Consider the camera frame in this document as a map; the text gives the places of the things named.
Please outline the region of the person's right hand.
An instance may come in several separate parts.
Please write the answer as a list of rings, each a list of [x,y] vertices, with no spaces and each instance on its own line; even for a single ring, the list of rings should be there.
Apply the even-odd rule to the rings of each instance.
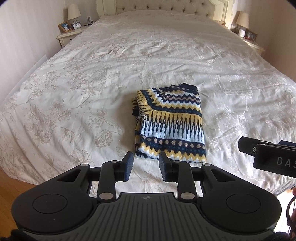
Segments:
[[[290,237],[295,238],[295,198],[296,198],[296,193],[295,193],[295,187],[292,190],[293,197],[290,200],[287,211],[286,211],[286,216],[287,216],[287,223],[290,226]]]

